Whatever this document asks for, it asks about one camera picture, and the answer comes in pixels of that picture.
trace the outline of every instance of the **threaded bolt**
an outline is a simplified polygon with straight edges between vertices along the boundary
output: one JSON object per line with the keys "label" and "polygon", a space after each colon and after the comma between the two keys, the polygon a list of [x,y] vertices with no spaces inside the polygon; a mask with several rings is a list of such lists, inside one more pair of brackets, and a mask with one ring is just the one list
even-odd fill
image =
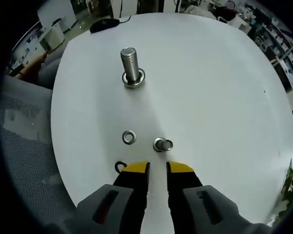
{"label": "threaded bolt", "polygon": [[135,48],[128,47],[121,51],[121,59],[126,73],[128,83],[139,80],[139,66],[137,59],[137,51]]}

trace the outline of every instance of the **white table surface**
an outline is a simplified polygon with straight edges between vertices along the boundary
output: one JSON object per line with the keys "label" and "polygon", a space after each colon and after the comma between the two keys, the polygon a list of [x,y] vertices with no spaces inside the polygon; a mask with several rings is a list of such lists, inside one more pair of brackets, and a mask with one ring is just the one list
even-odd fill
{"label": "white table surface", "polygon": [[[124,88],[120,51],[135,47],[146,83]],[[203,184],[265,222],[293,158],[293,117],[272,65],[247,35],[185,14],[132,16],[69,42],[51,106],[56,161],[75,205],[117,177],[114,164],[149,161],[141,233],[173,233],[166,161],[192,167]],[[132,130],[137,140],[122,142]],[[155,138],[174,143],[157,153]]]}

